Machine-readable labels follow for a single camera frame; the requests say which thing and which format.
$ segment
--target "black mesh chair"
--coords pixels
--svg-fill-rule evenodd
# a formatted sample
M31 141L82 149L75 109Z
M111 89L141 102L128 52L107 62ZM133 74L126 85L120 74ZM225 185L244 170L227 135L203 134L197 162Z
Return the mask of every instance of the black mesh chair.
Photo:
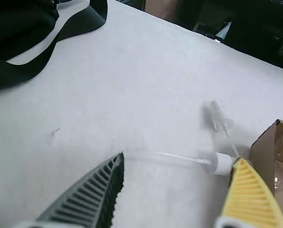
M283 68L283 0L243 1L224 43Z

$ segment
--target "spray nozzle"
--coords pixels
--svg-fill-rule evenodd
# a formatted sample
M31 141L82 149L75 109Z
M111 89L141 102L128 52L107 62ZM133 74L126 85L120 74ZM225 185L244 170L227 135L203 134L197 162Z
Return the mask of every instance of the spray nozzle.
M229 114L225 111L222 102L220 100L213 100L210 103L209 110L211 113L211 118L215 130L217 132L225 133L234 151L235 157L238 158L240 155L229 134L229 129L231 129L234 124L233 120L231 119Z

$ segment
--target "yellow ribbed pad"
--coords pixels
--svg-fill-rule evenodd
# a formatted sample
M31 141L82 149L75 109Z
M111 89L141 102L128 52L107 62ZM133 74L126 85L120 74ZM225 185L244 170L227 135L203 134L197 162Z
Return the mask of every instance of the yellow ribbed pad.
M222 216L259 228L283 228L283 213L260 175L243 158L233 165Z

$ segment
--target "cardboard flap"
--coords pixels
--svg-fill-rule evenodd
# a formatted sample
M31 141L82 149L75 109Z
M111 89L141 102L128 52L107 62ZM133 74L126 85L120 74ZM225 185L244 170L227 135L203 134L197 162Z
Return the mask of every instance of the cardboard flap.
M274 122L251 146L250 161L255 170L274 194L274 159L276 127L280 121Z

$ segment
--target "plastic tube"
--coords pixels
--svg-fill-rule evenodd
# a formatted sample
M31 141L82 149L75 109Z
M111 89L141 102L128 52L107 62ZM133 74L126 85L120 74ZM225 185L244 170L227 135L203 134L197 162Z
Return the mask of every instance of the plastic tube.
M159 152L155 151L152 153L159 153L166 156L171 156L183 160L188 160L194 163L202 164L208 167L208 170L215 174L215 175L221 175L226 176L231 173L232 170L232 164L235 159L231 158L228 154L224 153L212 153L211 156L208 159L201 159L201 158L187 158L183 156L179 156L172 153L166 153L166 152Z

